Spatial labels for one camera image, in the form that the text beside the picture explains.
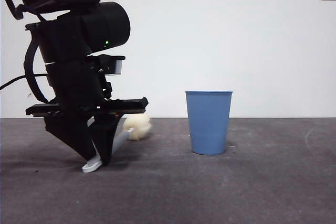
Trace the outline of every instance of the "gray carpet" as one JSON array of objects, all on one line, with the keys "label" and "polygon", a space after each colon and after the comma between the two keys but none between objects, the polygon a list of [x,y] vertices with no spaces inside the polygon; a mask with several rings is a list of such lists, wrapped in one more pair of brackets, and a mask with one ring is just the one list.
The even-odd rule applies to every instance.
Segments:
[{"label": "gray carpet", "polygon": [[227,151],[191,152],[187,119],[154,119],[109,166],[41,119],[1,120],[1,223],[336,223],[336,119],[231,119]]}]

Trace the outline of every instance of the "blue plastic bin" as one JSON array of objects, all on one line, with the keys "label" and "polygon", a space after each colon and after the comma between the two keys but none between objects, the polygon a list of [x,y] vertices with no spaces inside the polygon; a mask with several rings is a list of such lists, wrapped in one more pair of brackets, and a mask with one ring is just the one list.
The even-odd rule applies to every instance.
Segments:
[{"label": "blue plastic bin", "polygon": [[232,91],[186,91],[186,98],[193,152],[224,153]]}]

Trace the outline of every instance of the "black cable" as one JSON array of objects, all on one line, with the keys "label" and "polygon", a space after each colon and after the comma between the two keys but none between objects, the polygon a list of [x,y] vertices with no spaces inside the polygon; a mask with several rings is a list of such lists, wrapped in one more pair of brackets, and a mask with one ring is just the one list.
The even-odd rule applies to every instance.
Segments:
[{"label": "black cable", "polygon": [[[35,76],[35,77],[48,76],[48,74],[46,74],[46,73],[38,73],[38,74],[35,74],[34,76]],[[3,90],[5,87],[11,85],[12,83],[14,83],[14,82],[16,82],[16,81],[18,81],[18,80],[20,80],[20,79],[23,79],[23,78],[26,78],[26,76],[19,76],[19,77],[14,78],[13,80],[7,82],[6,84],[3,84],[3,85],[0,87],[0,90]]]}]

